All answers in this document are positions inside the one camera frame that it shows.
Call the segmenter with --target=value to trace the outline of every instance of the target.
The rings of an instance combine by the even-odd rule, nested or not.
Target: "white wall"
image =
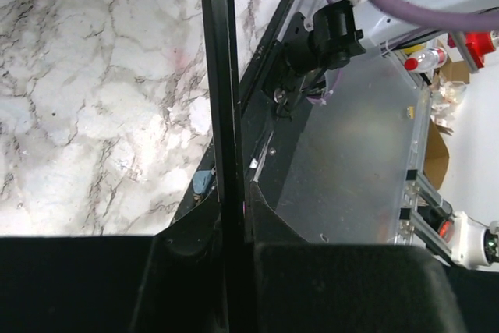
[[[472,75],[455,117],[454,134],[444,136],[450,163],[440,193],[456,211],[489,225],[499,220],[499,51]]]

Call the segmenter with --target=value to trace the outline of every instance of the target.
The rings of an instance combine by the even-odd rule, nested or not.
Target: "red cap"
[[[405,60],[404,67],[407,70],[414,70],[418,67],[418,61],[415,58],[408,58]]]

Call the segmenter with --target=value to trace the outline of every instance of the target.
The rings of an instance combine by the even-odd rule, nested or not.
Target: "marble surface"
[[[201,0],[0,0],[0,235],[159,232],[210,138]]]

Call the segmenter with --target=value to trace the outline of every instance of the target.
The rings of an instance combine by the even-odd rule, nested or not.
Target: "black foam padding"
[[[469,333],[499,331],[499,273],[447,267]]]
[[[260,333],[466,331],[423,249],[261,244],[255,255]]]
[[[2,239],[0,331],[128,331],[152,239]]]

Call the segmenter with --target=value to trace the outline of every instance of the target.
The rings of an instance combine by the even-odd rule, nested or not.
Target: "screw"
[[[311,19],[305,19],[303,21],[303,26],[305,27],[306,31],[312,31],[313,30],[313,22]]]
[[[279,105],[283,104],[286,101],[286,92],[280,88],[275,89],[274,101]]]

